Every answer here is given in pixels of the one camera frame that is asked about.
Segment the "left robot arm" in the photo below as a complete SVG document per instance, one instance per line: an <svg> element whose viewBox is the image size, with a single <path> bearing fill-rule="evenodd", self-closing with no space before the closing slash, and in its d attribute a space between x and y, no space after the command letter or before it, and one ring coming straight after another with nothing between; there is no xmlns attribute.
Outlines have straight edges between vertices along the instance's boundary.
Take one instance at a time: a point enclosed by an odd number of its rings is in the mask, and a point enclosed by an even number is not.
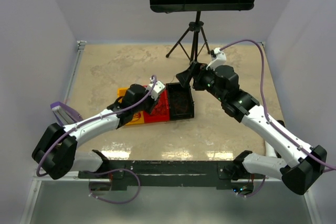
<svg viewBox="0 0 336 224"><path fill-rule="evenodd" d="M108 159L97 150L78 151L84 143L95 137L128 124L141 111L150 113L165 90L157 81L147 87L132 84L122 98L88 119L61 126L49 125L33 150L32 158L38 164L38 177L50 176L57 180L68 172L83 171L103 178L108 174Z"/></svg>

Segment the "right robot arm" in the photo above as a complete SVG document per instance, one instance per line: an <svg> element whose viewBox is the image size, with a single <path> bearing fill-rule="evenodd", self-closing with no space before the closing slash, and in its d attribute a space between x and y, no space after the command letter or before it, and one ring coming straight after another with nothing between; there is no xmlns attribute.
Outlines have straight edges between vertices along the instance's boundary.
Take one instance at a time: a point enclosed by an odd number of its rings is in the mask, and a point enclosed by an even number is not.
<svg viewBox="0 0 336 224"><path fill-rule="evenodd" d="M322 175L327 151L297 138L268 115L257 99L240 88L239 76L233 67L213 68L193 61L176 78L184 88L209 92L228 116L252 129L280 155L269 157L242 152L234 159L237 177L246 178L250 174L273 177L282 180L295 194L304 195Z"/></svg>

